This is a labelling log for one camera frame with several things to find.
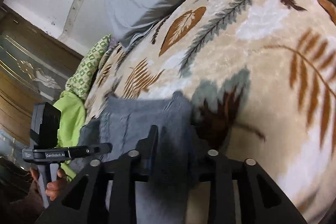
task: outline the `folded gray garment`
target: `folded gray garment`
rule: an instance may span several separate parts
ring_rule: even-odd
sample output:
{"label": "folded gray garment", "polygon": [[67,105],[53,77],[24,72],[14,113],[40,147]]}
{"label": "folded gray garment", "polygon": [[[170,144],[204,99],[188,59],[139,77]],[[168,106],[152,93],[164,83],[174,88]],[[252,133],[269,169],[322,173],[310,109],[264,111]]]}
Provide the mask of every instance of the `folded gray garment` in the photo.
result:
{"label": "folded gray garment", "polygon": [[[135,186],[138,224],[184,223],[192,184],[188,167],[194,161],[191,112],[191,104],[181,92],[175,92],[171,99],[154,101],[110,96],[100,118],[81,129],[78,145],[113,144],[112,152],[102,157],[102,161],[110,161],[134,149],[138,140],[148,136],[151,125],[157,125],[159,140],[153,175],[149,182]],[[90,160],[75,160],[70,167],[79,171]],[[112,182],[106,193],[107,208],[111,188]]]}

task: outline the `green patterned pillow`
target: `green patterned pillow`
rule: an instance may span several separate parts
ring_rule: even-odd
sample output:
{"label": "green patterned pillow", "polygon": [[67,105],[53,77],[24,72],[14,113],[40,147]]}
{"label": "green patterned pillow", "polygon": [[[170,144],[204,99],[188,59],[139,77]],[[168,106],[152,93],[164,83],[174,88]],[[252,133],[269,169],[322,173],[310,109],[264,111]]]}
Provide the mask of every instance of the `green patterned pillow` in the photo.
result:
{"label": "green patterned pillow", "polygon": [[76,72],[65,84],[65,90],[76,94],[83,101],[90,91],[92,76],[97,70],[98,64],[106,52],[111,35],[108,34],[99,40],[80,62]]}

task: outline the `metal screw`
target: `metal screw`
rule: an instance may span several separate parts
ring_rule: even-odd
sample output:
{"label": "metal screw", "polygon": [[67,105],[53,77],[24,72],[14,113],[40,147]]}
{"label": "metal screw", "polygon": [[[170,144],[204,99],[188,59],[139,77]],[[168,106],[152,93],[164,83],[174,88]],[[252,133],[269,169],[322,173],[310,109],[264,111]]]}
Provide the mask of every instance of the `metal screw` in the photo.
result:
{"label": "metal screw", "polygon": [[90,162],[90,165],[91,165],[92,167],[97,167],[97,166],[100,165],[100,160],[92,160],[92,161]]}
{"label": "metal screw", "polygon": [[130,157],[136,157],[137,155],[139,155],[139,151],[137,151],[137,150],[131,150],[131,151],[128,152],[128,155]]}
{"label": "metal screw", "polygon": [[253,165],[256,164],[254,159],[247,159],[247,160],[245,160],[245,162],[246,162],[247,165],[250,165],[250,166],[253,166]]}
{"label": "metal screw", "polygon": [[209,156],[212,156],[212,157],[216,157],[216,156],[218,156],[218,151],[217,150],[215,150],[215,149],[210,149],[209,151],[208,151],[208,155]]}

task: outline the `leaf-patterned blanket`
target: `leaf-patterned blanket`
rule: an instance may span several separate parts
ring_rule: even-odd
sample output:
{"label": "leaf-patterned blanket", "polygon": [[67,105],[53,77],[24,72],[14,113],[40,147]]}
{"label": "leaf-patterned blanket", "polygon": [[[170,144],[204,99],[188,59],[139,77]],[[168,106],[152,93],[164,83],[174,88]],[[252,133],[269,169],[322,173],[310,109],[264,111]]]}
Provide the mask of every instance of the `leaf-patterned blanket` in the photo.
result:
{"label": "leaf-patterned blanket", "polygon": [[[336,197],[335,11],[327,0],[186,0],[113,50],[86,100],[87,122],[108,93],[181,90],[198,136],[229,158],[256,159],[313,223]],[[199,191],[187,223],[206,223]]]}

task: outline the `human hand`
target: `human hand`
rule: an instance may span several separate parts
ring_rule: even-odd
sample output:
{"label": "human hand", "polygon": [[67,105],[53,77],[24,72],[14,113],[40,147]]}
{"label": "human hand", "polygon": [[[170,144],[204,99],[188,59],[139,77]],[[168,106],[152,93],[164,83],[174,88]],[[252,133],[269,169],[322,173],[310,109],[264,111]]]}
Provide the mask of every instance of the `human hand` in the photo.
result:
{"label": "human hand", "polygon": [[[33,180],[38,182],[39,173],[36,169],[30,169],[31,176]],[[54,201],[57,198],[61,191],[67,186],[68,182],[66,180],[67,175],[62,169],[58,169],[57,171],[57,180],[53,182],[49,182],[47,184],[47,189],[45,191],[46,195],[50,197],[50,201]]]}

